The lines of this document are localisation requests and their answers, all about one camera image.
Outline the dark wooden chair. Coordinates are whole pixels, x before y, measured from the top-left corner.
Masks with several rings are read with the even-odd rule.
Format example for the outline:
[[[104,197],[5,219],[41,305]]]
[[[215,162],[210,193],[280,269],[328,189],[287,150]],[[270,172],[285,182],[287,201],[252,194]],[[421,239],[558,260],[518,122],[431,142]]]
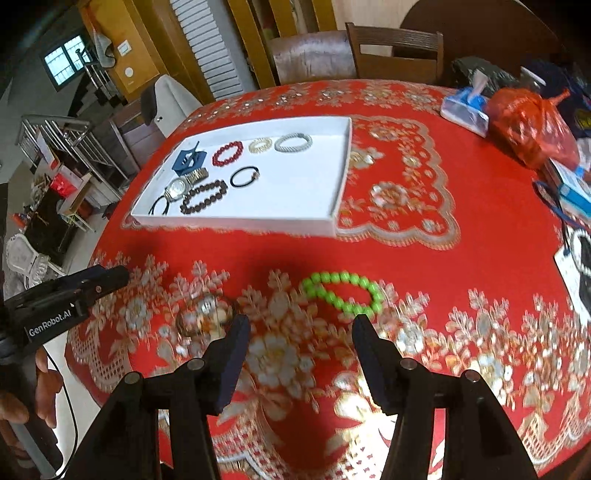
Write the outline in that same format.
[[[437,85],[444,71],[444,35],[346,23],[356,75]]]

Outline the red plastic bag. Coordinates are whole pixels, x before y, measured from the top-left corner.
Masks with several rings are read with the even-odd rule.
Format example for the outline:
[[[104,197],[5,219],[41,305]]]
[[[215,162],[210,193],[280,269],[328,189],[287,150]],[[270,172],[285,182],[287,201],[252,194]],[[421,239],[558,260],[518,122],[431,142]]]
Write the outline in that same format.
[[[569,96],[567,89],[544,99],[528,89],[502,88],[488,101],[486,113],[527,168],[540,170],[552,159],[575,171],[580,163],[577,143],[557,108]]]

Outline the window with dark frame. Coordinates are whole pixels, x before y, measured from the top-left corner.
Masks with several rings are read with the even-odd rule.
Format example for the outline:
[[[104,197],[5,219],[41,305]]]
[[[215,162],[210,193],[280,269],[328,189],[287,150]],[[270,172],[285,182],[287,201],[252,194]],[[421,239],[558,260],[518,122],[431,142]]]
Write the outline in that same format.
[[[84,72],[84,62],[94,60],[93,54],[88,50],[89,45],[88,34],[80,30],[42,51],[42,65],[56,91]]]

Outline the blue white box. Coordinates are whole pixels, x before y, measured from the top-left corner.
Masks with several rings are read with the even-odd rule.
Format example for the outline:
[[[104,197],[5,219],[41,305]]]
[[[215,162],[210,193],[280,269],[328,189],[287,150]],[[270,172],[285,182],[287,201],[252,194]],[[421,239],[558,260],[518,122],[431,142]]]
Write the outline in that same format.
[[[559,196],[577,207],[586,216],[590,216],[591,202],[588,184],[573,171],[555,160],[547,160],[545,168]]]

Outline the blue earring card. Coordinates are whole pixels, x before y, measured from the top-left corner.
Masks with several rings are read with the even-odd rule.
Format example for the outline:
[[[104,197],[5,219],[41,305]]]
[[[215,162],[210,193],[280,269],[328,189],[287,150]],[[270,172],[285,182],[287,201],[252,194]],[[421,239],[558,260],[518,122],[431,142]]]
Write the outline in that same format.
[[[181,150],[172,165],[172,171],[178,176],[184,176],[199,169],[204,165],[207,153],[198,149],[199,143],[188,150]]]

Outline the blue tissue pack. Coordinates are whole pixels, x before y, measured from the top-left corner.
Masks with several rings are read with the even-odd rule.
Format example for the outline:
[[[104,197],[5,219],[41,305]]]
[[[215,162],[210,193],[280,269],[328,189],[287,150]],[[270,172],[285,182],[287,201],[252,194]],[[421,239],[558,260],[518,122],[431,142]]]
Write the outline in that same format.
[[[470,86],[458,90],[443,99],[441,116],[478,136],[485,138],[489,128],[489,116],[485,113],[487,99],[482,95],[489,77],[476,70]]]

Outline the white ornate chair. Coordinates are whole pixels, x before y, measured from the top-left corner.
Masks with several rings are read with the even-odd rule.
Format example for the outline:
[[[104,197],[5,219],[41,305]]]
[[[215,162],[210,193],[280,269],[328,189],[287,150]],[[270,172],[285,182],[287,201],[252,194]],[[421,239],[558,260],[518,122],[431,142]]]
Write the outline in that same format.
[[[48,255],[35,250],[23,234],[15,234],[7,240],[5,256],[8,268],[23,276],[26,289],[43,283],[48,272],[52,272],[57,277],[66,275],[66,272],[54,264]]]

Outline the silver twisted bangle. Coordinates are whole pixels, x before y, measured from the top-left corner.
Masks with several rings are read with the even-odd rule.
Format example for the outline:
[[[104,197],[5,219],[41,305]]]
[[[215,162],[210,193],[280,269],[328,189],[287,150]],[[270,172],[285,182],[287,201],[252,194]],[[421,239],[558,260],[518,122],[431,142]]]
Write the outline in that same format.
[[[280,136],[274,143],[274,150],[280,153],[301,153],[307,151],[312,146],[310,135],[295,132]]]

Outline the brown leather chair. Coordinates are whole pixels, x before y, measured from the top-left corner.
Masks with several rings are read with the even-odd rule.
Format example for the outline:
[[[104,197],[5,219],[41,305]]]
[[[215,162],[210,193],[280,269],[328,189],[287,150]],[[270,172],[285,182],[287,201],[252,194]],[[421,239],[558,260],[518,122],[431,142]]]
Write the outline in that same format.
[[[358,77],[345,31],[274,38],[269,46],[280,85]]]

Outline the white shallow tray box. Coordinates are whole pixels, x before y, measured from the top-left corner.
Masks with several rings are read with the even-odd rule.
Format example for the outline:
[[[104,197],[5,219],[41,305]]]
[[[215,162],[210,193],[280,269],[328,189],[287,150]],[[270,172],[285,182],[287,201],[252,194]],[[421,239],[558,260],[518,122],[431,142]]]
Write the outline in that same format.
[[[301,132],[312,146],[280,153],[280,136]],[[304,116],[238,124],[184,137],[169,148],[132,205],[145,227],[187,227],[332,237],[346,185],[353,121]],[[168,202],[164,189],[179,177],[172,165],[199,143],[209,176]]]

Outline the silver metal wristwatch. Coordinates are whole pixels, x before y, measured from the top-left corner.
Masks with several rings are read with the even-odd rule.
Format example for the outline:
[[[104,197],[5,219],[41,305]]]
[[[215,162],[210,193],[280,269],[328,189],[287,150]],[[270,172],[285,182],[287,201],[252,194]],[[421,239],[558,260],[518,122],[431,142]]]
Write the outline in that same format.
[[[164,198],[168,202],[176,202],[182,199],[190,189],[209,176],[207,169],[198,168],[186,175],[179,176],[170,181],[164,189]]]

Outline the metal stair railing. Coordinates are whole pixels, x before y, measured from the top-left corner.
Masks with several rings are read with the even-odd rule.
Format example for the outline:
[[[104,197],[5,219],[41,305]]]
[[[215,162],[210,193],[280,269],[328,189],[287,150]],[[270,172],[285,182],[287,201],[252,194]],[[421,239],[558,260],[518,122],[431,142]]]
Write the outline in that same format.
[[[23,115],[15,144],[34,168],[42,158],[39,136],[53,151],[67,154],[116,190],[130,180],[99,142],[89,121],[57,115]]]

